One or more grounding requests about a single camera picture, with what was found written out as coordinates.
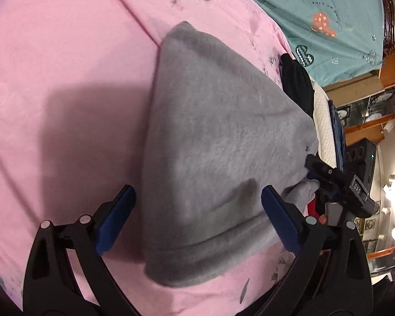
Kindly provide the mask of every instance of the black speaker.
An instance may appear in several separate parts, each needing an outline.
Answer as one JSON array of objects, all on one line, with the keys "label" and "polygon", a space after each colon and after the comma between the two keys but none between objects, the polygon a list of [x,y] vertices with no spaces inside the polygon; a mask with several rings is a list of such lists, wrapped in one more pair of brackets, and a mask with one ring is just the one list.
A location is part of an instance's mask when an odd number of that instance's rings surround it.
[{"label": "black speaker", "polygon": [[345,149],[344,171],[356,174],[370,192],[375,161],[376,146],[364,138]]}]

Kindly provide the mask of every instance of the orange heart print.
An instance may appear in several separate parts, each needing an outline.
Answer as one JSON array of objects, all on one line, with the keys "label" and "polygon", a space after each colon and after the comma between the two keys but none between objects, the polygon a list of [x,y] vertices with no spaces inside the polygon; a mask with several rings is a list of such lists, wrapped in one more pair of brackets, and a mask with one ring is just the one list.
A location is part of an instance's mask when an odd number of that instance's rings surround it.
[{"label": "orange heart print", "polygon": [[311,29],[313,32],[323,33],[328,37],[335,38],[337,36],[335,31],[329,27],[328,15],[324,12],[319,12],[313,15]]}]

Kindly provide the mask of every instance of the pink bedsheet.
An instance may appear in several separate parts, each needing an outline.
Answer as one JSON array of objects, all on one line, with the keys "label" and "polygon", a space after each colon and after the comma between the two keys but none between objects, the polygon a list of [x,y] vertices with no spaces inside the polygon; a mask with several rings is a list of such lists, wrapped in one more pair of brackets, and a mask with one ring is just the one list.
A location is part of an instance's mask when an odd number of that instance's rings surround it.
[{"label": "pink bedsheet", "polygon": [[[291,50],[252,0],[1,0],[0,284],[19,307],[40,222],[73,222],[123,184],[139,187],[158,44],[184,20],[280,86],[278,56]],[[134,211],[104,260],[143,316],[235,315],[292,262],[277,244],[221,277],[170,289],[144,275],[140,247]]]}]

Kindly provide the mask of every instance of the folded blanket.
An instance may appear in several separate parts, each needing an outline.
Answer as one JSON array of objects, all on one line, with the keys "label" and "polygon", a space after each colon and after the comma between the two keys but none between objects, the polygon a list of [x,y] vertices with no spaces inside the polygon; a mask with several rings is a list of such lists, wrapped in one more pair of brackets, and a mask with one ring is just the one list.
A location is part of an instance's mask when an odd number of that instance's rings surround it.
[{"label": "folded blanket", "polygon": [[313,121],[272,80],[178,25],[161,45],[144,151],[146,274],[195,285],[274,244],[261,190],[272,184],[302,211],[318,188],[304,179],[317,148]]},{"label": "folded blanket", "polygon": [[337,167],[328,95],[315,80],[312,78],[310,80],[315,90],[313,122],[315,123],[316,134],[319,140],[318,154],[323,162],[331,167]]}]

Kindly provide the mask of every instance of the teal bedsheet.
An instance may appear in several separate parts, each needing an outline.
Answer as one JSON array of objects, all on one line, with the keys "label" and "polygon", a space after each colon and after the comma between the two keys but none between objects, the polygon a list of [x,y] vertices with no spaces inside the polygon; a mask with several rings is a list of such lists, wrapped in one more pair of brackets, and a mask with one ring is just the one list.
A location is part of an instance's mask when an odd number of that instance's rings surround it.
[{"label": "teal bedsheet", "polygon": [[382,66],[382,0],[255,0],[325,86]]}]

